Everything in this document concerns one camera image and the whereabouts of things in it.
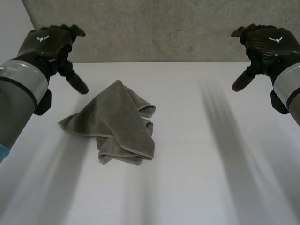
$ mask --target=black robotic glove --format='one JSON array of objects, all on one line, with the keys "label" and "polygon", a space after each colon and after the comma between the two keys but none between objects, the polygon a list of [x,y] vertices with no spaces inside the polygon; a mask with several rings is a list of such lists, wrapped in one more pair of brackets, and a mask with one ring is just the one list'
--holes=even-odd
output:
[{"label": "black robotic glove", "polygon": [[[282,71],[300,62],[300,45],[294,35],[283,28],[251,24],[238,28],[231,37],[240,38],[251,61],[251,65],[233,83],[234,91],[244,89],[257,74],[269,76],[274,84]],[[280,113],[289,113],[274,90],[271,92],[271,102]]]},{"label": "black robotic glove", "polygon": [[[48,82],[57,72],[81,94],[89,92],[87,85],[74,72],[73,65],[68,61],[72,45],[77,36],[85,33],[76,25],[43,27],[32,30],[24,40],[15,60],[22,60],[37,67],[45,75]],[[47,90],[37,106],[35,114],[42,115],[51,107],[51,92]]]}]

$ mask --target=crumpled towel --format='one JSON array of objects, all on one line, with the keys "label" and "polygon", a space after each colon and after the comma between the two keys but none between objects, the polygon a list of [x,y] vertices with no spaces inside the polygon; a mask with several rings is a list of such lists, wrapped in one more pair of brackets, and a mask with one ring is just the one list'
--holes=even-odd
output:
[{"label": "crumpled towel", "polygon": [[98,94],[79,113],[59,122],[71,134],[95,136],[102,164],[112,159],[140,165],[153,159],[153,123],[150,118],[155,106],[131,89],[116,81]]}]

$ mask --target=robotic arm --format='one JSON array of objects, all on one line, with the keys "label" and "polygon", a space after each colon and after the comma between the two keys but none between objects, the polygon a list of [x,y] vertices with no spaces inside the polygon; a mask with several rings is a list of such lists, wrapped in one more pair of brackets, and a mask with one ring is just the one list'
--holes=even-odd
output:
[{"label": "robotic arm", "polygon": [[[33,113],[42,115],[51,107],[50,77],[57,72],[81,94],[89,89],[73,71],[68,54],[77,36],[85,36],[73,25],[50,26],[31,31],[15,59],[0,67],[0,163]],[[251,24],[232,33],[246,47],[251,65],[234,82],[244,89],[257,74],[271,78],[272,106],[291,113],[300,126],[300,45],[294,35],[273,26]]]},{"label": "robotic arm", "polygon": [[0,67],[0,163],[9,154],[32,114],[51,107],[50,77],[57,72],[81,94],[89,89],[67,60],[77,36],[76,25],[31,31],[15,59]]},{"label": "robotic arm", "polygon": [[290,113],[300,126],[300,45],[294,35],[283,28],[251,24],[238,28],[231,36],[240,38],[251,60],[232,89],[244,89],[257,74],[269,76],[273,108]]}]

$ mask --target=concrete wall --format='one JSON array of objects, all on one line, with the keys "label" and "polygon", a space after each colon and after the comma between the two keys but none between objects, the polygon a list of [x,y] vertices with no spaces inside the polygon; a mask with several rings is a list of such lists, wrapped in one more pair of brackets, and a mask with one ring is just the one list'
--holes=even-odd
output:
[{"label": "concrete wall", "polygon": [[87,33],[73,62],[247,61],[230,34],[251,23],[300,40],[299,0],[23,0],[36,28],[73,24]]}]

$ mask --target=white table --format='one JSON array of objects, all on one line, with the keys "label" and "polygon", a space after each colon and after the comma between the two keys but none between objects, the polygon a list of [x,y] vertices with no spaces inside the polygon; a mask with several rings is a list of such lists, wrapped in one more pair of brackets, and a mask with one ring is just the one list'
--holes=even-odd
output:
[{"label": "white table", "polygon": [[[85,96],[53,77],[52,108],[0,165],[0,224],[298,224],[300,129],[271,107],[267,77],[231,90],[247,65],[75,64]],[[57,125],[117,79],[157,107],[141,166],[102,165],[95,139]]]}]

